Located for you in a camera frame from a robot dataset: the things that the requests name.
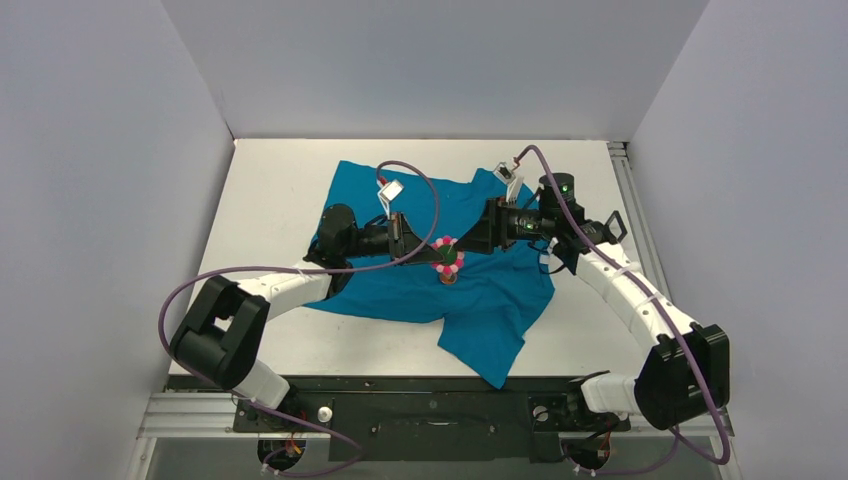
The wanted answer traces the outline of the blue t-shirt garment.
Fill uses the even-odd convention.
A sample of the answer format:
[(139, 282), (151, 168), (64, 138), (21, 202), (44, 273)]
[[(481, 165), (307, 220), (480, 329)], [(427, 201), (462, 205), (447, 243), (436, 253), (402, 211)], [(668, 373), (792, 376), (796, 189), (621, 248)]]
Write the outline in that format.
[[(404, 190), (393, 201), (419, 236), (458, 238), (479, 219), (487, 199), (506, 190), (483, 168), (466, 183), (387, 172)], [(542, 315), (555, 287), (541, 272), (538, 253), (525, 243), (491, 255), (469, 253), (453, 285), (429, 264), (388, 267), (388, 257), (358, 258), (358, 273), (344, 290), (315, 309), (408, 323), (443, 320), (438, 345), (495, 388), (504, 385), (524, 345), (524, 334)]]

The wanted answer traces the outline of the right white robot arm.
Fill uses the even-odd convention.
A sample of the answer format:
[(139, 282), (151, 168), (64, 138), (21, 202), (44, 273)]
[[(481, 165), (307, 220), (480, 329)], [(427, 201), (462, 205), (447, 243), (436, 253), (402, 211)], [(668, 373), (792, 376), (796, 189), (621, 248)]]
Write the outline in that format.
[(593, 374), (564, 400), (566, 418), (588, 427), (603, 414), (635, 414), (656, 429), (725, 407), (730, 400), (730, 342), (717, 325), (702, 326), (677, 308), (630, 260), (612, 229), (620, 221), (586, 217), (574, 197), (574, 178), (541, 177), (536, 206), (488, 199), (479, 220), (456, 243), (491, 254), (519, 242), (544, 241), (574, 276), (592, 287), (621, 320), (645, 355), (637, 375)]

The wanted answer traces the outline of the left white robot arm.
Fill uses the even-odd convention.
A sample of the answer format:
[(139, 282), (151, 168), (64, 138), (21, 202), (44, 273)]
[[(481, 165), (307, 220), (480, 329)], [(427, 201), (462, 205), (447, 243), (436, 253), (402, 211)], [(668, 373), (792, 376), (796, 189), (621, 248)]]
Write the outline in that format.
[(266, 323), (339, 294), (352, 277), (352, 259), (384, 255), (412, 265), (443, 258), (400, 212), (359, 226), (349, 206), (332, 205), (292, 271), (238, 281), (216, 274), (206, 280), (172, 335), (169, 353), (215, 386), (259, 404), (260, 418), (285, 430), (297, 420), (299, 405), (290, 383), (258, 358)]

